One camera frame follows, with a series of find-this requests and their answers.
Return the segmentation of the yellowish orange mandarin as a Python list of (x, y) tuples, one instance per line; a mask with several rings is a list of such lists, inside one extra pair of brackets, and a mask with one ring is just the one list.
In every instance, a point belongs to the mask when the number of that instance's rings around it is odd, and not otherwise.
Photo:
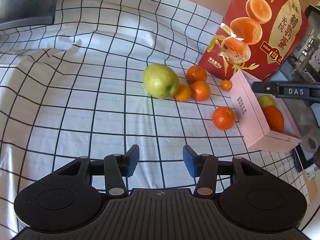
[(189, 100), (190, 97), (191, 97), (190, 87), (186, 84), (180, 83), (174, 98), (177, 101), (183, 102), (183, 101)]

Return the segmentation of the large green pear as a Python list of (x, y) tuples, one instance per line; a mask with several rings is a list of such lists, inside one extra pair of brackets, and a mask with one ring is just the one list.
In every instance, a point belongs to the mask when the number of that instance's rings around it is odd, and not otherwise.
[(143, 72), (145, 90), (157, 99), (173, 97), (178, 91), (179, 83), (177, 74), (163, 64), (151, 64)]

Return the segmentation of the green pear in box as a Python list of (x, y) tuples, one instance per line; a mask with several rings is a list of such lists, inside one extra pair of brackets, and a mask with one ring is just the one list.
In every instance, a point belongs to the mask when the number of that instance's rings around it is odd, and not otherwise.
[(276, 101), (269, 95), (262, 95), (258, 98), (258, 102), (261, 108), (265, 108), (268, 106), (276, 107)]

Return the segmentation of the large orange in box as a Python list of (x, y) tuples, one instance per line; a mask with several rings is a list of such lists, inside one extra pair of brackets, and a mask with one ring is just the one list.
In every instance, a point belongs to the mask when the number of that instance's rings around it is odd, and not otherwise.
[(282, 133), (284, 129), (284, 117), (281, 111), (272, 105), (264, 107), (262, 110), (270, 130)]

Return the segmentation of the open computer case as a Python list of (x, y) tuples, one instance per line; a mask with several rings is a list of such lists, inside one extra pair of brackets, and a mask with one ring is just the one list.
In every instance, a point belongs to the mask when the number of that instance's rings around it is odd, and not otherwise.
[(293, 67), (291, 79), (319, 82), (319, 8), (309, 5), (305, 10), (308, 27), (289, 57)]

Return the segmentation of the pink cardboard box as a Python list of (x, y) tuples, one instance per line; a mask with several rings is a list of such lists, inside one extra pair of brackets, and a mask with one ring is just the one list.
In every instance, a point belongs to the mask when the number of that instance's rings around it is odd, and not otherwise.
[(254, 82), (261, 81), (242, 70), (237, 71), (230, 79), (232, 88), (229, 91), (245, 145), (250, 150), (287, 153), (301, 142), (298, 128), (284, 101), (275, 98), (276, 105), (284, 117), (282, 133), (270, 129), (258, 96), (251, 88)]

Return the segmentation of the tiny orange kumquat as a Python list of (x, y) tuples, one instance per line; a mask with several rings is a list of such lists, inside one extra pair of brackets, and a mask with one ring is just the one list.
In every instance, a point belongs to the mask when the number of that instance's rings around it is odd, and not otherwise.
[(222, 80), (220, 86), (222, 90), (230, 91), (232, 88), (232, 82), (229, 80)]

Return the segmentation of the red egg snack bag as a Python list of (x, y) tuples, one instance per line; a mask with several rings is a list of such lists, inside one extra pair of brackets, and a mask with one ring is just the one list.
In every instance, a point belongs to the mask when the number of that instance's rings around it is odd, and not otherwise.
[(199, 66), (221, 80), (243, 70), (264, 80), (308, 28), (299, 0), (232, 0)]

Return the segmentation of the white black-grid tablecloth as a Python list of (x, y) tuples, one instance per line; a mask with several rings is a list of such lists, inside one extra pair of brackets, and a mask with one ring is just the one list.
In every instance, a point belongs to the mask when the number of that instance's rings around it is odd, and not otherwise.
[(143, 71), (166, 64), (187, 83), (222, 16), (188, 0), (57, 0), (53, 25), (1, 32), (1, 239), (19, 232), (16, 195), (80, 156), (140, 148), (133, 188), (195, 188), (182, 148), (242, 156), (306, 193), (291, 154), (251, 151), (240, 126), (212, 123), (232, 106), (208, 76), (206, 101), (152, 98)]

